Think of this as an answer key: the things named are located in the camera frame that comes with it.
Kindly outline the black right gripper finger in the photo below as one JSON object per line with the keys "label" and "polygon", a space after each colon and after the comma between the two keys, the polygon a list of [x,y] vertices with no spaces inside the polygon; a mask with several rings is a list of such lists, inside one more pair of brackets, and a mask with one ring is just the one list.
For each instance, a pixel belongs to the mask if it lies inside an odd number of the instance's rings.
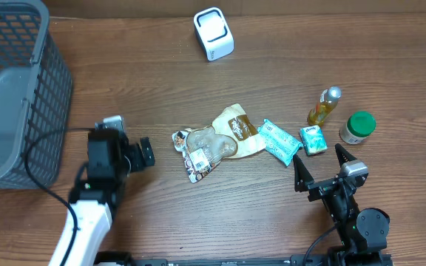
{"label": "black right gripper finger", "polygon": [[314,178],[311,176],[310,172],[305,167],[302,160],[297,154],[293,156],[293,164],[294,164],[294,190],[296,192],[307,191],[309,185],[314,183]]}
{"label": "black right gripper finger", "polygon": [[339,161],[341,172],[350,172],[353,169],[354,161],[356,160],[350,152],[348,152],[341,144],[335,145],[335,152]]}

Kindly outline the green lid jar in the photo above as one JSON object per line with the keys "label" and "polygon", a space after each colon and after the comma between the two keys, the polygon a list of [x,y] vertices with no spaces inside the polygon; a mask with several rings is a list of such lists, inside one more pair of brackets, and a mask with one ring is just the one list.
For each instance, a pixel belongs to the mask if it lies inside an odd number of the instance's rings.
{"label": "green lid jar", "polygon": [[369,137],[376,128],[374,116],[365,111],[353,113],[339,130],[341,139],[351,145],[361,143]]}

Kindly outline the Kleenex tissue pack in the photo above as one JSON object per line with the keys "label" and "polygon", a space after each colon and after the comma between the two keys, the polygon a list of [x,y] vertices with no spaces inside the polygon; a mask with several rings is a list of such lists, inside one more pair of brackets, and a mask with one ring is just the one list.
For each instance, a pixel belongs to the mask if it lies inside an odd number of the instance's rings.
{"label": "Kleenex tissue pack", "polygon": [[325,137],[318,125],[301,128],[300,137],[308,156],[323,153],[328,149]]}

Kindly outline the teal snack pack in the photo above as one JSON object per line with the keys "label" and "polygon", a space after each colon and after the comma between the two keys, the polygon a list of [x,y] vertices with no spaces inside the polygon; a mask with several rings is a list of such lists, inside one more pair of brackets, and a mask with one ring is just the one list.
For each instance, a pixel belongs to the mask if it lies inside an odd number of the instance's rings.
{"label": "teal snack pack", "polygon": [[266,143],[266,151],[282,161],[285,166],[289,166],[293,156],[303,148],[303,144],[297,138],[268,119],[264,120],[258,132]]}

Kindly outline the yellow liquid bottle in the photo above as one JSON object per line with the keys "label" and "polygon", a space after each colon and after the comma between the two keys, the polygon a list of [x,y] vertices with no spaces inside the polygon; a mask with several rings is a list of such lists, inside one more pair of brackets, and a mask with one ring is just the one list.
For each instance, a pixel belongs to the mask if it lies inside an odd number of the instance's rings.
{"label": "yellow liquid bottle", "polygon": [[308,113],[308,125],[322,126],[327,116],[336,108],[341,96],[342,91],[338,86],[325,89],[320,95],[316,106]]}

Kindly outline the brown teal snack bag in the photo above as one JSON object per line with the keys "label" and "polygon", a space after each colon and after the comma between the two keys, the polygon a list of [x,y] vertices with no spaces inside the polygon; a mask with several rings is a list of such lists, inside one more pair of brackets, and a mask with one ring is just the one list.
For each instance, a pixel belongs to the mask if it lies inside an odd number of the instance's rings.
{"label": "brown teal snack bag", "polygon": [[223,160],[240,159],[266,148],[265,139],[238,103],[226,107],[208,126],[173,133],[172,142],[182,154],[191,183],[201,181]]}

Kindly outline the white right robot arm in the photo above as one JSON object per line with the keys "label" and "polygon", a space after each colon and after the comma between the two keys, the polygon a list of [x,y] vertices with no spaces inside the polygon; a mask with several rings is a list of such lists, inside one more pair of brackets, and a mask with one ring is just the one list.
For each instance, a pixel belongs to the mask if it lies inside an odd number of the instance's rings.
{"label": "white right robot arm", "polygon": [[[340,144],[335,145],[339,173],[328,180],[315,181],[298,155],[293,156],[294,190],[307,192],[310,202],[320,200],[330,214],[333,227],[319,236],[305,254],[292,255],[292,265],[392,265],[385,255],[390,217],[379,208],[359,209],[354,194],[365,184],[368,167]],[[326,254],[312,255],[313,249],[331,232],[336,231],[341,245]]]}

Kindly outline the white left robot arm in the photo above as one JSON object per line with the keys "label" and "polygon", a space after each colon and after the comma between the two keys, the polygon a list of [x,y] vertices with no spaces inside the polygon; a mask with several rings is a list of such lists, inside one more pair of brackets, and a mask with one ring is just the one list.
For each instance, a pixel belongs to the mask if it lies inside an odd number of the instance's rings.
{"label": "white left robot arm", "polygon": [[155,164],[148,137],[129,143],[117,129],[88,133],[88,161],[77,173],[69,194],[67,219],[50,265],[131,265],[127,252],[100,251],[134,172]]}

